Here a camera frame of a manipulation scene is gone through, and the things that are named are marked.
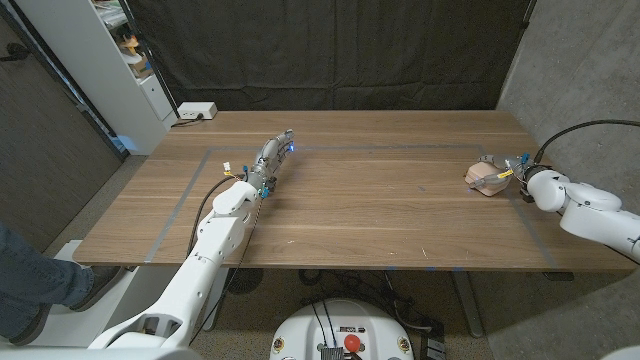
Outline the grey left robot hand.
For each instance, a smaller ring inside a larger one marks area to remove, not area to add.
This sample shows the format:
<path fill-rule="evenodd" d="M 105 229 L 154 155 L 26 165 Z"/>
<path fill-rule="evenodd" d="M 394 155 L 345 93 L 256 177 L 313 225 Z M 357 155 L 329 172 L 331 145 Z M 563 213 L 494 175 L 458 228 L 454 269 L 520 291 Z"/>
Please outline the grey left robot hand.
<path fill-rule="evenodd" d="M 266 198 L 275 188 L 276 175 L 289 153 L 294 151 L 294 131 L 287 129 L 269 139 L 257 153 L 247 175 L 247 182 Z"/>

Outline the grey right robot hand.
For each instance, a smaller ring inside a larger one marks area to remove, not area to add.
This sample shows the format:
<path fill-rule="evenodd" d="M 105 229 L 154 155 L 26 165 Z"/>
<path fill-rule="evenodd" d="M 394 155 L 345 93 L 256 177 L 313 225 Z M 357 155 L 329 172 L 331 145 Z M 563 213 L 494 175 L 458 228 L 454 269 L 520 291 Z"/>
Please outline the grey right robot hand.
<path fill-rule="evenodd" d="M 528 153 L 520 156 L 486 154 L 467 170 L 465 181 L 470 188 L 478 190 L 507 185 L 511 177 L 523 182 L 525 171 L 533 165 Z"/>

